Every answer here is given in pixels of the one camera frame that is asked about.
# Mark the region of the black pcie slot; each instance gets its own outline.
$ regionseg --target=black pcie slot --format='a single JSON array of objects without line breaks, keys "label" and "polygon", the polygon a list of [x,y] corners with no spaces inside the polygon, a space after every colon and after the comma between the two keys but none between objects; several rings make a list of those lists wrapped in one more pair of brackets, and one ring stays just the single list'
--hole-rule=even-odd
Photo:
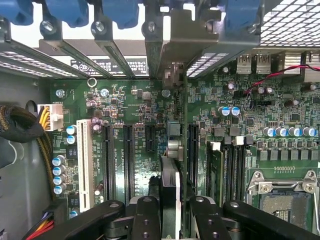
[{"label": "black pcie slot", "polygon": [[128,205],[135,196],[135,129],[133,124],[123,125],[124,196]]},{"label": "black pcie slot", "polygon": [[114,155],[114,133],[111,124],[102,126],[102,157],[103,157],[103,197],[104,200],[115,199],[116,174]]},{"label": "black pcie slot", "polygon": [[145,150],[149,153],[156,151],[156,126],[154,124],[147,124],[145,131]]},{"label": "black pcie slot", "polygon": [[188,173],[195,193],[198,192],[199,126],[188,124]]}]

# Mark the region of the power connector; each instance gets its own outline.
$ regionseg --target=power connector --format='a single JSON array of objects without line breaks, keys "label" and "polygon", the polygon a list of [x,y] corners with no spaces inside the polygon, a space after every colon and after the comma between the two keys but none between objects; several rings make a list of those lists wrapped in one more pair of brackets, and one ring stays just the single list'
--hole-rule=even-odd
[{"label": "power connector", "polygon": [[45,127],[45,131],[53,132],[64,127],[64,112],[62,104],[38,104],[37,112],[41,111],[41,108],[48,108],[48,120]]}]

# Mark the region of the red wire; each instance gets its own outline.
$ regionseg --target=red wire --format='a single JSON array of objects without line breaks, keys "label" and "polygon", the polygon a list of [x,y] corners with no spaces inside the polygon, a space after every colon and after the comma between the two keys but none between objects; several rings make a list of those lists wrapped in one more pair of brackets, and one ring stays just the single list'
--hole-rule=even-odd
[{"label": "red wire", "polygon": [[51,230],[53,227],[54,227],[54,221],[50,221],[46,225],[44,225],[44,227],[41,230],[35,231],[30,236],[28,236],[26,240],[34,239],[35,237],[37,237],[37,236],[39,236],[39,235]]}]

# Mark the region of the pci slot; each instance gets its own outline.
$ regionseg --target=pci slot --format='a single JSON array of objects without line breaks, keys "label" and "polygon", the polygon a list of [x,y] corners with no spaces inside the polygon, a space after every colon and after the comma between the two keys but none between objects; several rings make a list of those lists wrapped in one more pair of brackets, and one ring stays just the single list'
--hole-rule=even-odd
[{"label": "pci slot", "polygon": [[94,164],[91,121],[76,121],[80,212],[94,207]]},{"label": "pci slot", "polygon": [[188,175],[194,186],[195,193],[198,192],[198,167],[199,167],[199,126],[188,124]]},{"label": "pci slot", "polygon": [[123,125],[124,196],[128,205],[135,196],[135,134],[133,124]]},{"label": "pci slot", "polygon": [[145,125],[145,150],[149,153],[156,151],[156,126],[154,124]]},{"label": "pci slot", "polygon": [[102,126],[103,197],[105,201],[115,199],[116,194],[113,131],[113,126],[111,124],[104,124]]}]

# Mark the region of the metal bracket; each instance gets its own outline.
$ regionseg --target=metal bracket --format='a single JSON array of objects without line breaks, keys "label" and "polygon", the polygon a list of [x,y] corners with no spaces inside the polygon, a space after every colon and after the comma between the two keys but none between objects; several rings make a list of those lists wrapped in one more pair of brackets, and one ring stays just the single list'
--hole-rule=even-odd
[{"label": "metal bracket", "polygon": [[94,5],[94,22],[91,25],[91,33],[95,43],[102,51],[119,65],[127,77],[134,79],[134,72],[114,41],[112,20],[104,16],[101,3]]},{"label": "metal bracket", "polygon": [[40,24],[40,33],[43,40],[52,47],[61,50],[68,56],[88,65],[90,68],[97,71],[103,77],[113,79],[114,77],[101,66],[96,64],[93,60],[84,55],[81,51],[76,49],[70,43],[63,39],[62,22],[52,16],[47,6],[42,4],[43,21]]}]

